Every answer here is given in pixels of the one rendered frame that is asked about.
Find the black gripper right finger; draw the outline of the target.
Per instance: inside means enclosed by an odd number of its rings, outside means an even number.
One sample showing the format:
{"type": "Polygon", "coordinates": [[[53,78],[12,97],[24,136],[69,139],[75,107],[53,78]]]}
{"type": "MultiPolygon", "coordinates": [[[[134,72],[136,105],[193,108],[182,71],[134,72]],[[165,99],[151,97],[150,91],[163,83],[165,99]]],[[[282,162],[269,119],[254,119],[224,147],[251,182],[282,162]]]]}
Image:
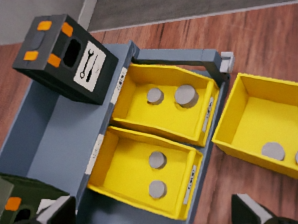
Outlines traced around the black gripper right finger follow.
{"type": "Polygon", "coordinates": [[[232,224],[298,224],[298,221],[278,217],[266,206],[258,204],[247,194],[232,194],[232,224]]]}

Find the yellow bin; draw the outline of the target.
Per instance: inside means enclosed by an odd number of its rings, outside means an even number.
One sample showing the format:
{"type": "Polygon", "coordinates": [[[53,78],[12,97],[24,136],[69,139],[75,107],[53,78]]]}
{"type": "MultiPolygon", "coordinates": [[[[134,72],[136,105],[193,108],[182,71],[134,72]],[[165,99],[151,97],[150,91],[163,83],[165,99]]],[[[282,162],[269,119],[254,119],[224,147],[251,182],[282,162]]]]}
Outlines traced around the yellow bin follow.
{"type": "Polygon", "coordinates": [[[185,220],[201,165],[200,155],[194,148],[155,135],[108,126],[87,188],[132,206],[185,220]],[[155,151],[167,157],[163,169],[149,164],[155,151]],[[154,180],[167,185],[162,199],[149,194],[154,180]]]}
{"type": "Polygon", "coordinates": [[[212,142],[228,155],[298,179],[298,83],[238,73],[212,142]],[[261,155],[267,142],[284,147],[283,162],[261,155]]]}
{"type": "Polygon", "coordinates": [[[213,79],[176,66],[130,64],[109,123],[204,147],[218,99],[216,89],[213,79]],[[175,100],[176,90],[185,84],[199,95],[197,104],[189,109],[175,100]],[[159,105],[147,99],[152,88],[164,93],[159,105]]]}

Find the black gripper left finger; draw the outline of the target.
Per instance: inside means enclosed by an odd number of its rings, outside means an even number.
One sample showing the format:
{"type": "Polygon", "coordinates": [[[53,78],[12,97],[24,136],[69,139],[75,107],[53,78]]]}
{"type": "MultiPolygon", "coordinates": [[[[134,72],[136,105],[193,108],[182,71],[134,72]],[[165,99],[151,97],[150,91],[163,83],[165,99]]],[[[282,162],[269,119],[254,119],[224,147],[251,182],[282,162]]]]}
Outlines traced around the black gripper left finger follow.
{"type": "Polygon", "coordinates": [[[32,219],[20,220],[13,224],[76,224],[75,196],[61,196],[32,219]]]}

